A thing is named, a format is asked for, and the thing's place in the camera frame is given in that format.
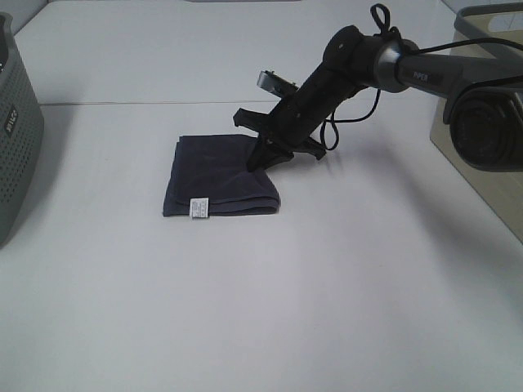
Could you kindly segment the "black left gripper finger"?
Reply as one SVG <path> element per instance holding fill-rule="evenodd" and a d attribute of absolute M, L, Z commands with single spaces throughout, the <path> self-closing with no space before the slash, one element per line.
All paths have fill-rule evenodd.
<path fill-rule="evenodd" d="M 259 136 L 253 146 L 247 160 L 247 170 L 256 171 L 257 169 L 267 169 L 271 165 L 272 151 L 267 144 L 266 139 Z"/>

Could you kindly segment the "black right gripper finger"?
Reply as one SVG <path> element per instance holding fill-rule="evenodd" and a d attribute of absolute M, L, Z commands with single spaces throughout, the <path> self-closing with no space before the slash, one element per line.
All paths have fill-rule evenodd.
<path fill-rule="evenodd" d="M 294 158 L 294 153 L 281 148 L 278 145 L 263 145 L 257 166 L 260 168 L 269 168 L 275 165 L 289 162 Z"/>

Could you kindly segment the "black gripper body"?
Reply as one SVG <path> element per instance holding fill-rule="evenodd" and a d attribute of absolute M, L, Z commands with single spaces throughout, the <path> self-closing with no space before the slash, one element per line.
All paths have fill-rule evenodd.
<path fill-rule="evenodd" d="M 295 153 L 320 160 L 326 148 L 311 133 L 347 98 L 347 79 L 327 69 L 316 69 L 298 90 L 284 98 L 268 113 L 238 109 L 233 116 L 237 127 L 246 127 Z"/>

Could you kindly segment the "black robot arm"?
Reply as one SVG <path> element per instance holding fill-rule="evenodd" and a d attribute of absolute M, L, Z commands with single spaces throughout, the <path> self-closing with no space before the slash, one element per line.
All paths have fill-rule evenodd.
<path fill-rule="evenodd" d="M 267 114 L 240 109 L 238 127 L 257 133 L 249 171 L 291 160 L 296 153 L 322 158 L 327 148 L 312 137 L 333 121 L 336 108 L 372 87 L 390 93 L 418 89 L 445 100 L 442 120 L 458 156 L 486 172 L 522 169 L 522 60 L 451 56 L 443 47 L 418 48 L 396 29 L 373 36 L 355 26 L 339 30 L 322 61 L 295 87 L 271 73 L 261 86 L 278 95 Z"/>

